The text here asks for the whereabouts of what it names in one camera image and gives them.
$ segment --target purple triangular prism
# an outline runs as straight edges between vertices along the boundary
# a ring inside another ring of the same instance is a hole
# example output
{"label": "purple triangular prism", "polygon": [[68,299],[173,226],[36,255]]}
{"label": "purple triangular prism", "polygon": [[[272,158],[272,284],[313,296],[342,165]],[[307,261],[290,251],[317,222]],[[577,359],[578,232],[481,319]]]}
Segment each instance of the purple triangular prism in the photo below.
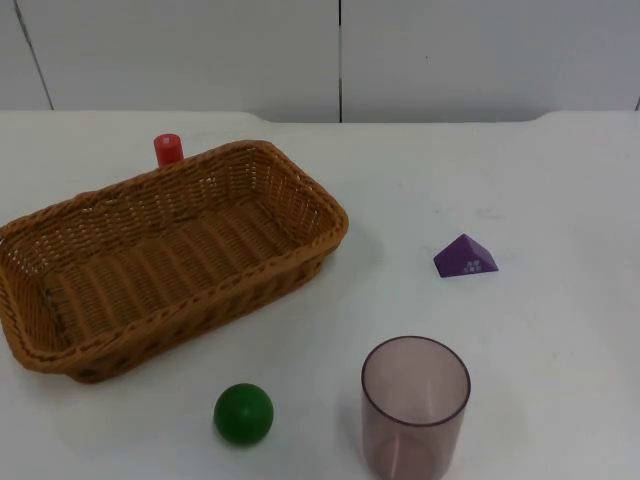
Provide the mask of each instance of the purple triangular prism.
{"label": "purple triangular prism", "polygon": [[464,233],[436,255],[433,261],[443,278],[498,271],[489,250]]}

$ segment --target woven texture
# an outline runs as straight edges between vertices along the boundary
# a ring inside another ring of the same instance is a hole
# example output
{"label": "woven texture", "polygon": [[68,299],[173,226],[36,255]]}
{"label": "woven texture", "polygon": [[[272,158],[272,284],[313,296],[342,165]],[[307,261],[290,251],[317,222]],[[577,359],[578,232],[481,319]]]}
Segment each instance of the woven texture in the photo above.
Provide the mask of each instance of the woven texture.
{"label": "woven texture", "polygon": [[235,142],[0,229],[0,317],[26,368],[83,383],[311,279],[344,210],[267,142]]}

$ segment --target red cylinder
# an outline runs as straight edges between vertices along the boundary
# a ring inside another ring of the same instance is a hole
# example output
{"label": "red cylinder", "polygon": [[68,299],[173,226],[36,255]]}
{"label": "red cylinder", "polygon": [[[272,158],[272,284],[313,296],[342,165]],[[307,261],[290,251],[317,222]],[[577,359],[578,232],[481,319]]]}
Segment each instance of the red cylinder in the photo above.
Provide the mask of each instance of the red cylinder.
{"label": "red cylinder", "polygon": [[160,167],[184,160],[182,142],[178,135],[164,133],[153,140],[153,146],[156,149],[156,158]]}

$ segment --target pink plastic cup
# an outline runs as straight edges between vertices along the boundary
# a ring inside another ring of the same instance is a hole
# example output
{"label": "pink plastic cup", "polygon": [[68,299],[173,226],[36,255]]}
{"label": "pink plastic cup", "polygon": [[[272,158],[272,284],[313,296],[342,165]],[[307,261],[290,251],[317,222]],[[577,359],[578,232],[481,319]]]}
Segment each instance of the pink plastic cup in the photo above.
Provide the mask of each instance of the pink plastic cup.
{"label": "pink plastic cup", "polygon": [[365,360],[362,392],[363,446],[371,470],[383,480],[441,479],[471,394],[460,357],[429,338],[392,338]]}

